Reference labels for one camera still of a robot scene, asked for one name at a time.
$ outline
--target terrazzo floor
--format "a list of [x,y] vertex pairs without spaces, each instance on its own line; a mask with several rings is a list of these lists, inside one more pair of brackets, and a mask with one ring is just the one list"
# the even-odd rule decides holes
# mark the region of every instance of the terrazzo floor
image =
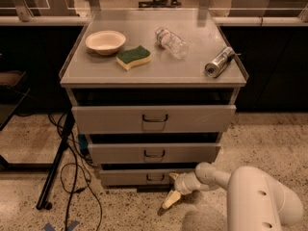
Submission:
[[[1,155],[14,163],[51,163],[60,139],[47,115],[14,116],[0,132]],[[223,134],[222,149],[214,166],[227,172],[241,166],[258,167],[293,189],[304,205],[304,219],[283,231],[308,230],[308,114],[242,114],[234,116]],[[46,173],[0,174],[0,230],[64,230],[69,194],[64,191],[60,171],[73,163],[70,150],[64,153],[57,178],[49,194],[51,210],[37,210]],[[195,192],[164,214],[160,206],[166,192],[137,192],[136,189],[104,189],[96,169],[90,171],[90,187],[102,206],[99,230],[227,230],[226,192]],[[69,189],[75,168],[63,169]],[[77,188],[85,187],[79,170]],[[68,230],[96,230],[100,209],[89,189],[74,194],[69,209]]]

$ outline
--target silver can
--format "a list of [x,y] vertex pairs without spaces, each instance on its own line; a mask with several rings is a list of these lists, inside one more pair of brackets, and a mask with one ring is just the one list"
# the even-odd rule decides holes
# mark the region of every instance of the silver can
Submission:
[[229,66],[234,56],[233,49],[226,46],[210,63],[205,65],[205,74],[213,78],[219,77],[222,71]]

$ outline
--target green scouring pad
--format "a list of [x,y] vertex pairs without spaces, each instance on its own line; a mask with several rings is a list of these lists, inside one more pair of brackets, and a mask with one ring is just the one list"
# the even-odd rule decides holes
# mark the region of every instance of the green scouring pad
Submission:
[[118,53],[116,61],[129,70],[133,66],[146,64],[151,61],[151,53],[141,45],[131,50],[125,50]]

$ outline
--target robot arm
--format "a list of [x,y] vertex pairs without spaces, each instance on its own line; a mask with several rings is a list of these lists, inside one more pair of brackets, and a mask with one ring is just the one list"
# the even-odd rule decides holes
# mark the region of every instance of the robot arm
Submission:
[[256,167],[240,167],[230,174],[201,163],[194,172],[170,176],[175,180],[174,190],[164,209],[193,191],[225,189],[228,231],[281,231],[281,225],[294,225],[303,216],[296,193]]

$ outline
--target plastic bottle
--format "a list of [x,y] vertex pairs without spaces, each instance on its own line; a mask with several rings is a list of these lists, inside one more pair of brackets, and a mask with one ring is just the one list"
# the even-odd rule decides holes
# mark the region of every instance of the plastic bottle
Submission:
[[155,30],[156,39],[174,58],[183,59],[189,53],[189,45],[165,27]]

